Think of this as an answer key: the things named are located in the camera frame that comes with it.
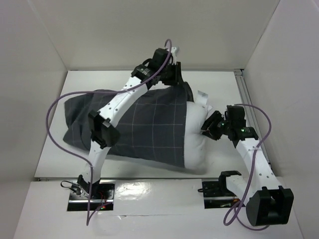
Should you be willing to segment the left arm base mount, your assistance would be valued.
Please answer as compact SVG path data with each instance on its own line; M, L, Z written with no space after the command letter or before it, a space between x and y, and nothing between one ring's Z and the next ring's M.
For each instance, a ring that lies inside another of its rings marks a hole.
M75 181L63 180L62 188L69 190L68 212L87 211L89 195ZM102 181L90 199L90 211L112 211L114 208L115 182Z

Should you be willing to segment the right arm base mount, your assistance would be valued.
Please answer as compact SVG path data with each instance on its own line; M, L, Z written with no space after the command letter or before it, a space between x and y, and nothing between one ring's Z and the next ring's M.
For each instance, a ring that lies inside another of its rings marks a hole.
M205 209L231 208L239 198L231 192L223 191L218 181L202 181L198 193L202 194Z

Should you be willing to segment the white pillow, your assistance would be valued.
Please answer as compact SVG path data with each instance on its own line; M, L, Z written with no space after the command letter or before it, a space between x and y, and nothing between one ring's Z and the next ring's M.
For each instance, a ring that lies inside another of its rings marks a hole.
M186 103L184 133L184 167L186 171L200 174L205 171L206 137L201 128L208 119L211 106L194 102Z

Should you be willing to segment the dark grey checked pillowcase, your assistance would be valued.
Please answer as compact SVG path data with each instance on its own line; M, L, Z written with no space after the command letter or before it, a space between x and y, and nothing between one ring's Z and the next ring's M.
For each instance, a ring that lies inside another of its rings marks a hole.
M67 131L63 141L82 151L90 150L90 111L97 111L112 95L84 94L65 101ZM141 96L120 119L121 136L109 153L184 167L186 103L193 100L187 82Z

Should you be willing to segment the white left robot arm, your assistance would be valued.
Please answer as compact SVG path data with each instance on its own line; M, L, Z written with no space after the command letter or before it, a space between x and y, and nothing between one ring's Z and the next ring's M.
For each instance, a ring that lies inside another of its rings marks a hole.
M179 48L158 48L152 58L135 67L125 86L98 111L90 111L88 123L91 131L90 151L85 170L79 175L77 183L80 192L88 199L98 194L101 170L105 158L120 139L116 129L126 111L149 89L162 82L175 86L183 82L180 62L177 61Z

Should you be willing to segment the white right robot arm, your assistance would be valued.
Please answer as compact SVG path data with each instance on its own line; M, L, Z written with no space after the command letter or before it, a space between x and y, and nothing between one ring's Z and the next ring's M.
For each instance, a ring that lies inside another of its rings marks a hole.
M219 140L223 135L228 137L249 170L248 179L236 170L222 171L213 187L202 187L199 192L237 197L238 201L225 214L223 224L228 226L239 219L240 210L245 208L250 223L247 228L262 231L288 223L294 195L274 175L261 149L268 135L260 139L255 129L246 125L244 107L245 104L235 104L227 106L224 114L215 111L201 131L212 140Z

